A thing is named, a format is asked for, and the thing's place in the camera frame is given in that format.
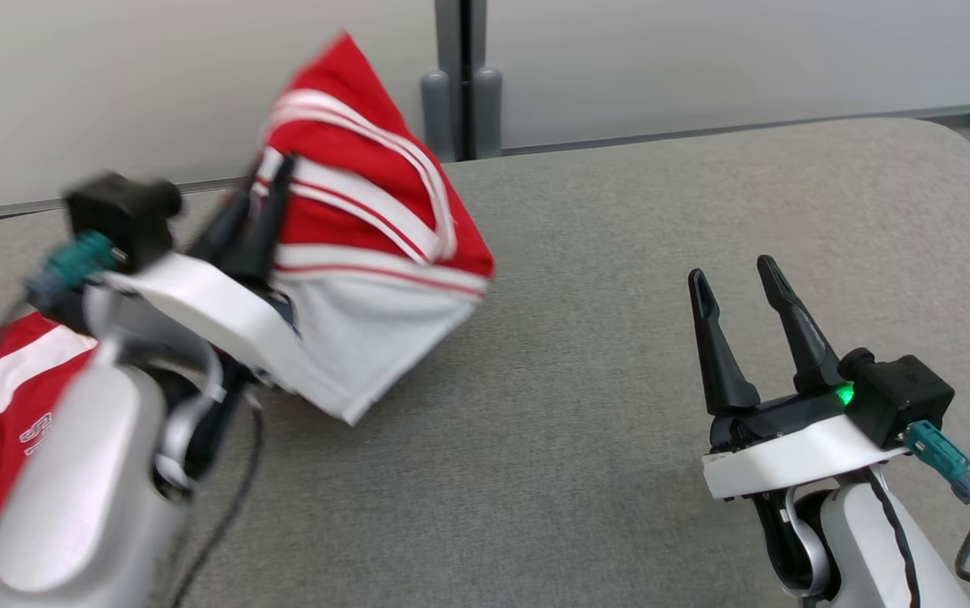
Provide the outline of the grey partition post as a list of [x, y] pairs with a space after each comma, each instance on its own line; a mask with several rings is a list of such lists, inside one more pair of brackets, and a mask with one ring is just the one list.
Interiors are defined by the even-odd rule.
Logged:
[[455, 161], [474, 160], [472, 78], [485, 66], [488, 0], [433, 0], [436, 66], [451, 82]]

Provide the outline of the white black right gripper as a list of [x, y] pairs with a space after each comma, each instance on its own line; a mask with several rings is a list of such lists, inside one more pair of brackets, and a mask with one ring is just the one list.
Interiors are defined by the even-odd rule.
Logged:
[[847, 418], [853, 390], [838, 372], [831, 344], [771, 255], [758, 257], [757, 270], [781, 319], [800, 394], [765, 404], [725, 339], [703, 270], [688, 276], [706, 411], [713, 417], [711, 451], [703, 457], [713, 499], [799, 487], [905, 454], [901, 445], [875, 445]]

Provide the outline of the red garment white striped trim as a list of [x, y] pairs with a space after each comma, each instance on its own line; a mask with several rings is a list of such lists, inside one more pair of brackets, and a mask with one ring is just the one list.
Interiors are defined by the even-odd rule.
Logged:
[[301, 396], [355, 424], [473, 315], [495, 258], [347, 34], [273, 104], [254, 198], [287, 155], [274, 285], [293, 305]]

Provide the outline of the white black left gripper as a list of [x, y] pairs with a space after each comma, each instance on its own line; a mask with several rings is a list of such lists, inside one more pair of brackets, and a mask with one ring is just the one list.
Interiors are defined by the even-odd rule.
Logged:
[[[284, 156], [244, 234], [252, 215], [254, 181], [233, 189], [192, 242], [190, 257], [172, 252], [141, 273], [104, 276], [111, 288], [138, 294], [287, 392], [300, 392], [306, 377], [298, 336], [271, 304], [246, 287], [265, 287], [271, 277], [297, 160], [296, 155]], [[215, 268], [230, 251], [234, 280]]]

